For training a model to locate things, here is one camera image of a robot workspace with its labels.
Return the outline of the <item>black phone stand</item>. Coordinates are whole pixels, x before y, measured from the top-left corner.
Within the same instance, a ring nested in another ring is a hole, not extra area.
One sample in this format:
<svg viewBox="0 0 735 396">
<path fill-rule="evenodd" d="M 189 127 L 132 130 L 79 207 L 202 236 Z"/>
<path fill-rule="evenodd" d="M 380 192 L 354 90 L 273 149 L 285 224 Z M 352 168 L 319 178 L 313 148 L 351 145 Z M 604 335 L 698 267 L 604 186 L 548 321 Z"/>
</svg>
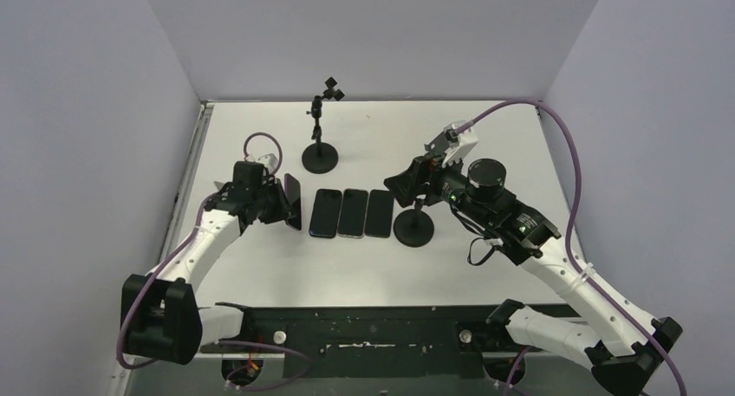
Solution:
<svg viewBox="0 0 735 396">
<path fill-rule="evenodd" d="M 339 161 L 335 147 L 322 141 L 322 105 L 324 101 L 340 101 L 345 94 L 336 87 L 337 81 L 332 76 L 325 81 L 325 86 L 321 94 L 313 97 L 310 108 L 306 112 L 314 120 L 311 135 L 313 143 L 304 149 L 302 165 L 306 171 L 314 174 L 325 174 L 332 171 Z"/>
<path fill-rule="evenodd" d="M 423 211 L 425 200 L 418 198 L 410 210 L 404 210 L 394 219 L 395 238 L 403 245 L 419 248 L 433 238 L 435 227 L 432 219 Z"/>
</svg>

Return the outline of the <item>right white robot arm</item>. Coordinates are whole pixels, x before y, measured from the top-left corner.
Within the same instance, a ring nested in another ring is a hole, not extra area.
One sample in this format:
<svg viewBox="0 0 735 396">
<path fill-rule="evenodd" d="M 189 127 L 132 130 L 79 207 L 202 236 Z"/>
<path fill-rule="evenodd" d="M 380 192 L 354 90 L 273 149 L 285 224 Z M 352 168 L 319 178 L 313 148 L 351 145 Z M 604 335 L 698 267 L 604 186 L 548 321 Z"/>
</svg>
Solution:
<svg viewBox="0 0 735 396">
<path fill-rule="evenodd" d="M 576 324 L 508 299 L 487 318 L 492 346 L 515 344 L 561 356 L 587 368 L 612 395 L 640 395 L 681 336 L 670 317 L 655 318 L 616 291 L 591 263 L 565 249 L 565 237 L 540 211 L 505 188 L 506 169 L 495 159 L 464 168 L 427 155 L 413 159 L 385 187 L 402 207 L 421 199 L 445 202 L 458 221 L 514 265 L 549 286 L 584 321 Z"/>
</svg>

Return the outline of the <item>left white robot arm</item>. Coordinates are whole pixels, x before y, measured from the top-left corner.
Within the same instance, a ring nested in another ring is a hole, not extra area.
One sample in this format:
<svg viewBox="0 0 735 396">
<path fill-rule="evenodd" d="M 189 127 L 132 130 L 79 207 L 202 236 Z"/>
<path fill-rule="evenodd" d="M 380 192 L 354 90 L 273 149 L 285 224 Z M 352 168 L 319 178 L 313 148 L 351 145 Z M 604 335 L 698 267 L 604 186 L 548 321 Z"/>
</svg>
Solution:
<svg viewBox="0 0 735 396">
<path fill-rule="evenodd" d="M 202 346 L 223 340 L 245 352 L 256 343 L 250 311 L 233 303 L 202 307 L 196 292 L 214 263 L 255 222 L 302 228 L 300 182 L 283 179 L 260 162 L 238 161 L 232 179 L 198 207 L 189 235 L 145 275 L 131 275 L 121 291 L 118 363 L 133 370 L 128 355 L 186 365 Z"/>
</svg>

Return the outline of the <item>brown base phone stand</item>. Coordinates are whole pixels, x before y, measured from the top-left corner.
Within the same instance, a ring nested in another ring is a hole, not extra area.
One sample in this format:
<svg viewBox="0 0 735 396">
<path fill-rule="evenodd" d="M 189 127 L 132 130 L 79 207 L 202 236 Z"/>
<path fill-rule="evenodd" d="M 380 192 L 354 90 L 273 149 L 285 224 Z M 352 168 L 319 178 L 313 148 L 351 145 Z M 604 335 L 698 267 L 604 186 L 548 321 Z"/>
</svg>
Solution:
<svg viewBox="0 0 735 396">
<path fill-rule="evenodd" d="M 448 139 L 444 133 L 440 133 L 434 137 L 430 142 L 424 144 L 424 148 L 427 154 L 430 156 L 443 156 L 446 149 L 449 147 Z"/>
</svg>

